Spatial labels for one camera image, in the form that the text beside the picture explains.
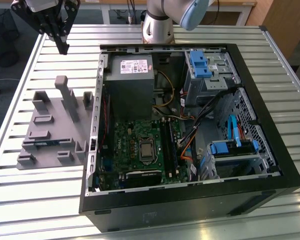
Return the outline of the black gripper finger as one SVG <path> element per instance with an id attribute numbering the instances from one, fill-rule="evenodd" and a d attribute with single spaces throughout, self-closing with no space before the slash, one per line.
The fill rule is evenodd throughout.
<path id="1" fill-rule="evenodd" d="M 14 0 L 11 10 L 24 20 L 29 26 L 40 34 L 46 33 L 55 42 L 57 49 L 61 46 L 60 27 L 48 25 L 42 27 L 39 20 L 39 12 L 44 10 L 60 10 L 61 0 Z"/>
<path id="2" fill-rule="evenodd" d="M 67 14 L 65 20 L 61 21 L 60 26 L 60 40 L 61 46 L 59 47 L 59 53 L 66 55 L 68 53 L 69 45 L 67 44 L 67 37 L 72 29 L 74 21 L 76 19 L 78 10 L 80 8 L 79 0 L 64 0 L 64 8 Z"/>

